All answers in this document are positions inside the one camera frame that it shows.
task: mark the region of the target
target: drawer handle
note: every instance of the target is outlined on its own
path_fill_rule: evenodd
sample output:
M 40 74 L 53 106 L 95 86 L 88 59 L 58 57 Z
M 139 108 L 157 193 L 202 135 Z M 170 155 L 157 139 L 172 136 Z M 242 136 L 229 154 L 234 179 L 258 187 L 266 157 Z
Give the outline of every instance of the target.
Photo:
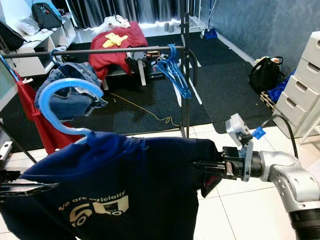
M 319 73 L 319 71 L 320 71 L 320 68 L 317 67 L 316 65 L 313 65 L 311 62 L 308 63 L 306 68 L 308 70 L 311 70 L 312 72 L 315 72 L 315 73 Z
M 291 105 L 293 108 L 295 108 L 297 106 L 297 104 L 292 101 L 289 97 L 286 98 L 286 101 L 289 103 L 289 105 Z
M 298 86 L 298 88 L 300 88 L 302 91 L 307 91 L 308 87 L 306 85 L 304 85 L 302 82 L 300 81 L 296 81 L 296 85 Z

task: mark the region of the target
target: black floor mat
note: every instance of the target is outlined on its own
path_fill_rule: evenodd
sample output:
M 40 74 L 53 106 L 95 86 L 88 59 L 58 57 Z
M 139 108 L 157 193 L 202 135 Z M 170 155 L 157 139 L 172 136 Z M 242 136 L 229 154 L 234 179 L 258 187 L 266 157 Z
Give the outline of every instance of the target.
M 248 126 L 259 126 L 272 114 L 260 97 L 248 84 L 252 66 L 240 58 L 218 39 L 200 39 L 200 33 L 190 34 L 190 46 L 202 67 L 198 68 L 197 92 L 203 102 L 199 105 L 195 96 L 190 101 L 190 124 L 213 123 L 220 134 L 226 132 L 225 121 L 239 113 Z M 181 45 L 179 34 L 147 37 L 149 46 Z M 91 43 L 72 44 L 70 50 L 89 49 Z M 77 62 L 88 62 L 88 55 L 77 55 Z M 34 89 L 43 83 L 40 78 L 31 83 Z M 107 80 L 110 92 L 119 95 L 156 114 L 160 119 L 172 117 L 175 124 L 180 122 L 180 108 L 169 80 L 147 80 L 141 86 L 139 76 L 113 77 Z M 77 117 L 74 127 L 85 127 L 95 131 L 136 134 L 175 128 L 170 123 L 156 120 L 151 114 L 106 92 L 104 98 L 109 104 L 95 109 L 89 117 Z M 27 150 L 43 148 L 33 122 L 23 114 L 18 96 L 15 96 L 1 111 L 5 125 Z

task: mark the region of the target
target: denim jeans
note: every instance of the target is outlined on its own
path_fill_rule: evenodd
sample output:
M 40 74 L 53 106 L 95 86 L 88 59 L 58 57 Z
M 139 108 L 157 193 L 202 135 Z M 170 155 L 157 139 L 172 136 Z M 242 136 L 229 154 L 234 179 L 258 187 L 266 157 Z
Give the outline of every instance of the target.
M 39 109 L 39 97 L 47 85 L 65 78 L 86 80 L 98 87 L 101 83 L 91 65 L 73 62 L 62 63 L 57 69 L 51 71 L 49 77 L 36 92 L 34 105 Z M 88 116 L 93 109 L 102 108 L 107 103 L 100 97 L 90 95 L 86 89 L 65 87 L 52 95 L 50 108 L 59 120 L 69 121 L 77 116 Z

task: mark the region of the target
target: red garment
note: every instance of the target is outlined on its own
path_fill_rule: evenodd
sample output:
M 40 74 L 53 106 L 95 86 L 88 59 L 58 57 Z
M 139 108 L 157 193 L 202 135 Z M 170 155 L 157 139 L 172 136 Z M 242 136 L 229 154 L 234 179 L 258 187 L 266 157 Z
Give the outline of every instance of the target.
M 102 32 L 96 36 L 91 43 L 90 49 L 124 49 L 129 47 L 147 47 L 147 40 L 142 33 L 137 22 L 130 22 L 131 28 L 116 27 L 112 31 Z M 121 42 L 120 46 L 114 45 L 110 47 L 103 47 L 102 45 L 108 40 L 106 35 L 114 33 L 119 37 L 127 35 L 128 38 Z M 90 54 L 89 63 L 93 66 L 99 79 L 103 80 L 107 76 L 108 66 L 112 64 L 120 65 L 123 70 L 131 75 L 129 65 L 125 62 L 126 53 L 105 53 L 105 54 Z
M 35 107 L 36 92 L 27 83 L 24 84 L 18 74 L 17 76 L 20 81 L 16 82 L 16 85 L 23 111 L 29 121 L 34 121 L 45 151 L 48 154 L 52 154 L 55 149 L 62 149 L 82 137 L 81 135 L 68 135 L 55 129 Z

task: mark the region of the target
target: navy blue t-shirt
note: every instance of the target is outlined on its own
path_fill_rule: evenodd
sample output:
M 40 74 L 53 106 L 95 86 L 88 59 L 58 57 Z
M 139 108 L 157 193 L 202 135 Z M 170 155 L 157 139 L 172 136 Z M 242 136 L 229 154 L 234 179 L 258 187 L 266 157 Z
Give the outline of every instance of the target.
M 7 198 L 0 211 L 22 240 L 192 240 L 197 189 L 205 195 L 221 180 L 193 162 L 218 154 L 206 139 L 92 132 L 21 175 L 58 187 Z

